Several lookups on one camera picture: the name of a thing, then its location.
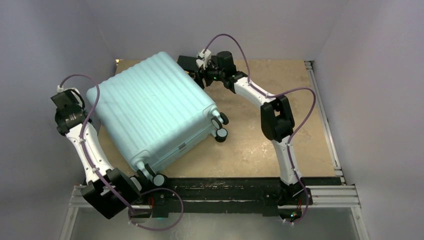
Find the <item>light blue suitcase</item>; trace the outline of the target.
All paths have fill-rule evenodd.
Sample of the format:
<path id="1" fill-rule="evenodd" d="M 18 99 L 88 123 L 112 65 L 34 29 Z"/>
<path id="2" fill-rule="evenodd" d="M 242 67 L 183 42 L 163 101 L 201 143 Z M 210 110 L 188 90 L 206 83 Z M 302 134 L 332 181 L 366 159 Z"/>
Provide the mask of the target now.
<path id="1" fill-rule="evenodd" d="M 227 139 L 228 118 L 214 100 L 160 51 L 86 92 L 129 166 L 156 186 L 160 172 L 212 136 Z"/>

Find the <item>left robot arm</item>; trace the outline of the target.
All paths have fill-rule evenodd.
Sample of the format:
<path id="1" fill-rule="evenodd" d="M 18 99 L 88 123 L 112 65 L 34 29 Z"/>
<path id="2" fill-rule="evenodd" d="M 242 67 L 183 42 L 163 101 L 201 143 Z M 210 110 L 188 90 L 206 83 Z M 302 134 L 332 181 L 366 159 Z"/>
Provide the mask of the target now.
<path id="1" fill-rule="evenodd" d="M 129 204 L 142 205 L 149 199 L 150 180 L 127 176 L 109 163 L 92 125 L 85 102 L 75 88 L 58 87 L 51 97 L 56 106 L 57 131 L 73 145 L 85 173 L 82 197 L 105 218 L 111 219 Z"/>

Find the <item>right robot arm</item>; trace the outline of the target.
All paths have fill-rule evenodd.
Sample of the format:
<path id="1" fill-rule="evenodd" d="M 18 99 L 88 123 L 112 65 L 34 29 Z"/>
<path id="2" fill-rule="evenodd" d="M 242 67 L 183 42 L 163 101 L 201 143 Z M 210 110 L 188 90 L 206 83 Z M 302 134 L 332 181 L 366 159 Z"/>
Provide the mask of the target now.
<path id="1" fill-rule="evenodd" d="M 237 69 L 231 52 L 221 51 L 213 55 L 210 50 L 203 49 L 195 62 L 198 69 L 194 79 L 202 88 L 213 82 L 222 82 L 226 89 L 259 108 L 261 131 L 271 141 L 278 161 L 281 199 L 288 204 L 295 202 L 308 208 L 312 202 L 311 195 L 298 167 L 293 139 L 314 110 L 317 101 L 314 90 L 305 88 L 312 94 L 312 105 L 304 120 L 296 125 L 288 92 L 272 94 L 254 83 L 249 72 Z"/>

